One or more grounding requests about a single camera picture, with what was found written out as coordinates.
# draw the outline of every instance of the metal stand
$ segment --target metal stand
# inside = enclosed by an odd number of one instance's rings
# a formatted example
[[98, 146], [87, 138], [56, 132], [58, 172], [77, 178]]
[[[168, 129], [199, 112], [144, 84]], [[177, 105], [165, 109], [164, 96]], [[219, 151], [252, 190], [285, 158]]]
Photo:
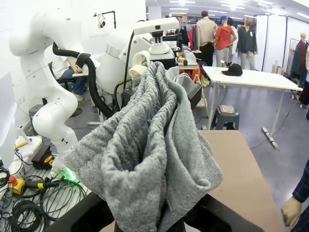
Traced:
[[213, 109], [214, 109], [214, 101], [216, 97], [216, 92], [217, 92], [217, 83], [214, 82], [213, 84], [213, 93], [212, 93], [212, 100], [211, 100], [211, 112], [208, 117], [208, 126], [207, 128], [210, 130], [211, 129], [211, 123], [212, 123], [212, 118], [213, 118]]
[[269, 141], [271, 142], [271, 144], [273, 145], [273, 147], [275, 149], [279, 149], [279, 146], [277, 145], [277, 143], [275, 142], [275, 140], [273, 139], [272, 136], [274, 135], [274, 132], [275, 132], [275, 127], [276, 127], [276, 124], [277, 124], [277, 121], [278, 121], [278, 117], [279, 117], [279, 113], [280, 113], [280, 110], [281, 110], [284, 93], [285, 93], [285, 89], [282, 91], [280, 105], [279, 105], [278, 110], [277, 110], [277, 114], [276, 114], [276, 117], [275, 117], [275, 122], [274, 122], [274, 125], [272, 127], [271, 133], [269, 133], [268, 130], [265, 127], [262, 127], [262, 131], [264, 132], [265, 136], [269, 139]]

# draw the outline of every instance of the white table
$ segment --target white table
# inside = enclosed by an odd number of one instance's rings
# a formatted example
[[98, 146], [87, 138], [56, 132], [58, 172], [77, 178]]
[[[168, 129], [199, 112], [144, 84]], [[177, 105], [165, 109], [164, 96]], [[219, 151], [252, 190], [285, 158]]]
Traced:
[[296, 90], [296, 91], [303, 91], [302, 88], [299, 88], [295, 83], [288, 80], [282, 75], [276, 73], [269, 73], [269, 72], [258, 72], [258, 71], [251, 71], [251, 70], [243, 70], [242, 76], [227, 76], [222, 73], [222, 71], [227, 70], [228, 68], [217, 68], [217, 67], [203, 67], [204, 71], [210, 78], [210, 80], [214, 83], [213, 86], [213, 93], [212, 93], [212, 100], [210, 105], [210, 117], [208, 121], [208, 129], [211, 129], [212, 117], [213, 117], [213, 110], [214, 110], [214, 103], [215, 103], [215, 96], [217, 92], [218, 85], [222, 86], [239, 86], [239, 87], [249, 87], [249, 88], [262, 88], [262, 89], [271, 89], [271, 90], [281, 90], [282, 96], [280, 100], [280, 104], [277, 110], [275, 122], [271, 133], [263, 128], [265, 135], [269, 138], [269, 140], [274, 144], [274, 140], [272, 139], [275, 126], [278, 120], [279, 112], [281, 109], [283, 96], [286, 89], [289, 90]]

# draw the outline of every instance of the black cap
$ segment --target black cap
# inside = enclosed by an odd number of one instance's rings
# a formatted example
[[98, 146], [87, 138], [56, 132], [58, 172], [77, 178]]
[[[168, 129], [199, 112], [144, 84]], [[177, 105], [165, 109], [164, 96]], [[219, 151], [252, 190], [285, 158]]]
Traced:
[[227, 71], [222, 71], [222, 73], [227, 76], [241, 76], [242, 68], [239, 64], [232, 64]]

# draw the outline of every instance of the mannequin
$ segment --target mannequin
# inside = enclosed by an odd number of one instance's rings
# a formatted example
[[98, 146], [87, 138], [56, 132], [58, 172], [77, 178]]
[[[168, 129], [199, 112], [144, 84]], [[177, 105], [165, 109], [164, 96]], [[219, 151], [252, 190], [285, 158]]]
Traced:
[[300, 34], [300, 41], [296, 46], [292, 68], [291, 68], [291, 77], [300, 79], [305, 67], [305, 56], [306, 56], [306, 47], [305, 47], [305, 39], [306, 34]]

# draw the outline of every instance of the hand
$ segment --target hand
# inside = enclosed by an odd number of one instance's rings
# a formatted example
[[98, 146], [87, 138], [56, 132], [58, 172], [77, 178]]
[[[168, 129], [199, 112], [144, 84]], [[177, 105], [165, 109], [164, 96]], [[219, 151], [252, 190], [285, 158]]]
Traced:
[[281, 208], [281, 212], [285, 226], [289, 226], [290, 230], [292, 230], [300, 217], [301, 203], [294, 197], [291, 197]]
[[76, 73], [76, 74], [79, 74], [79, 73], [82, 73], [83, 70], [81, 70], [80, 68], [77, 68], [77, 67], [72, 67], [73, 71]]

